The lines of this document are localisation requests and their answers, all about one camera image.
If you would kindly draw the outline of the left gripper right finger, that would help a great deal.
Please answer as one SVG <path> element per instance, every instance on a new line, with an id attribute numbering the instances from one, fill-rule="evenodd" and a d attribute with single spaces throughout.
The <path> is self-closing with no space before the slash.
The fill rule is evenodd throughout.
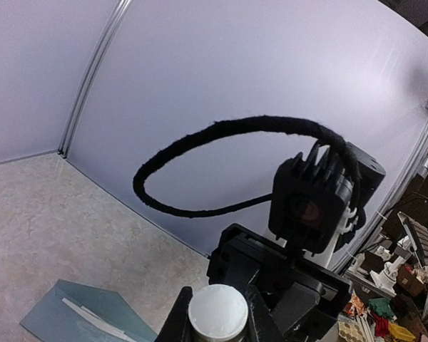
<path id="1" fill-rule="evenodd" d="M 263 297 L 254 285 L 247 286 L 245 298 L 249 310 L 245 333 L 246 341 L 284 341 L 284 337 L 274 322 Z"/>

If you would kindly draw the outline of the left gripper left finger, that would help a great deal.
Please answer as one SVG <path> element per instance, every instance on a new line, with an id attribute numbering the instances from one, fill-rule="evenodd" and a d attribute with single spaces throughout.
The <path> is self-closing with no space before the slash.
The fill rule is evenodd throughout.
<path id="1" fill-rule="evenodd" d="M 193 327 L 188 317 L 188 307 L 193 297 L 193 289 L 184 286 L 170 313 L 156 337 L 156 342 L 191 342 L 193 340 Z"/>

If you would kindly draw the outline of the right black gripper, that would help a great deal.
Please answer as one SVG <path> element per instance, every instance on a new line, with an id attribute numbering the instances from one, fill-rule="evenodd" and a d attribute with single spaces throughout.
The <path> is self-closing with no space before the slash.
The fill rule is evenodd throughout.
<path id="1" fill-rule="evenodd" d="M 352 294 L 348 279 L 302 254 L 289 255 L 284 247 L 239 224 L 223 230 L 207 276 L 210 284 L 232 286 L 244 297 L 247 286 L 254 285 L 284 341 L 322 339 Z"/>

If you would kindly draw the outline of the white green glue stick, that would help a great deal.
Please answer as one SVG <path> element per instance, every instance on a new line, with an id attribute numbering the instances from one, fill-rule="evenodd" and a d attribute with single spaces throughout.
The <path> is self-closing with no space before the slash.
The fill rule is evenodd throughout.
<path id="1" fill-rule="evenodd" d="M 194 341 L 243 341 L 249 308 L 234 287 L 212 284 L 195 293 L 188 304 Z"/>

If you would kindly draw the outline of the white letter sheet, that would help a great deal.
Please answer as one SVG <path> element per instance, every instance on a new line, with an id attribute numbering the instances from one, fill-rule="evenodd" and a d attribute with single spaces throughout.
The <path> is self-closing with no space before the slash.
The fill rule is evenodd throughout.
<path id="1" fill-rule="evenodd" d="M 90 311 L 88 308 L 84 306 L 78 306 L 67 298 L 62 298 L 62 302 L 65 303 L 65 305 L 67 305 L 70 309 L 75 311 L 84 320 L 89 322 L 92 326 L 103 331 L 104 333 L 115 336 L 116 338 L 119 338 L 123 341 L 135 342 L 135 340 L 128 337 L 124 331 L 107 323 L 102 318 L 97 316 L 94 312 Z"/>

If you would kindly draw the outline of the teal blue envelope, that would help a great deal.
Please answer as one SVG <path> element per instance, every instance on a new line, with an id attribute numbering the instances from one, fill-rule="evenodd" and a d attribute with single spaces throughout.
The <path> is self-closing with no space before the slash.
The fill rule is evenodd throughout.
<path id="1" fill-rule="evenodd" d="M 59 279 L 20 322 L 40 341 L 154 341 L 116 291 Z"/>

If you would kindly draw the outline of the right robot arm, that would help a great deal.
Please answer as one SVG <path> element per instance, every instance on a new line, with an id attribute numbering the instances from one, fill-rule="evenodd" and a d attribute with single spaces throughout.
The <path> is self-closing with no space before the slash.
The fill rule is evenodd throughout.
<path id="1" fill-rule="evenodd" d="M 365 205 L 385 176 L 373 157 L 350 149 L 360 169 L 355 207 L 340 157 L 317 142 L 308 155 L 284 161 L 274 176 L 268 227 L 284 246 L 239 224 L 221 234 L 207 275 L 211 284 L 245 296 L 249 313 L 241 341 L 316 341 L 350 300 L 351 281 L 327 265 L 365 224 Z"/>

